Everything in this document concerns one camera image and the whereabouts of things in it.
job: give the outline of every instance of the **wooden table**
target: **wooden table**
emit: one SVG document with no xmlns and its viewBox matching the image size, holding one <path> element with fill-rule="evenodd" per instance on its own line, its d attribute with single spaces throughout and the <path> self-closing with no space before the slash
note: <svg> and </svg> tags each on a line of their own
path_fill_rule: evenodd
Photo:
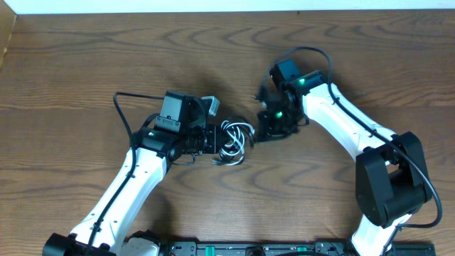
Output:
<svg viewBox="0 0 455 256">
<path fill-rule="evenodd" d="M 444 204 L 436 228 L 397 240 L 453 255 L 455 11 L 19 16 L 0 73 L 0 255 L 39 255 L 93 208 L 128 149 L 115 91 L 180 90 L 221 101 L 220 118 L 255 120 L 250 98 L 270 63 L 294 46 L 334 62 L 334 82 L 367 115 L 422 141 Z M 295 56 L 327 71 L 315 53 Z M 161 103 L 122 98 L 132 127 Z M 130 232 L 206 241 L 348 238 L 361 212 L 355 165 L 317 123 L 258 144 L 241 166 L 173 166 Z M 432 221 L 434 203 L 413 223 Z"/>
</svg>

